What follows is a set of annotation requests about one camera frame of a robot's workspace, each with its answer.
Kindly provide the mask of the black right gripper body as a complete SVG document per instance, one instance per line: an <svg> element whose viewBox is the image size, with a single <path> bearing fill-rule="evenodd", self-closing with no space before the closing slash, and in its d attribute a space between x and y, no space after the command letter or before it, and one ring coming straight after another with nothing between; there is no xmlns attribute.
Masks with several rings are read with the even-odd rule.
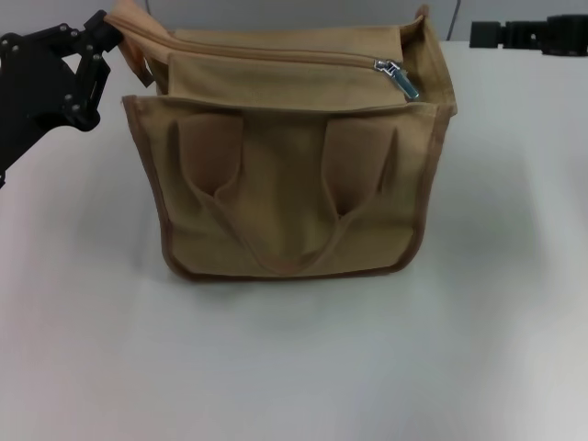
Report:
<svg viewBox="0 0 588 441"><path fill-rule="evenodd" d="M512 21L504 26L506 49L541 51L544 55L585 57L587 16L559 15L544 21Z"/></svg>

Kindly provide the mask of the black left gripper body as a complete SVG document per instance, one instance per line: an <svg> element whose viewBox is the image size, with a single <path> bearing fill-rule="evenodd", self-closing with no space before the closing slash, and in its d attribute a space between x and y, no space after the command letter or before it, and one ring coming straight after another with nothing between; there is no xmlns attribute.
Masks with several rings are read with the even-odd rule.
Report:
<svg viewBox="0 0 588 441"><path fill-rule="evenodd" d="M49 131L72 127L66 95L81 56L73 45L49 45L26 35L1 37L1 183L6 171Z"/></svg>

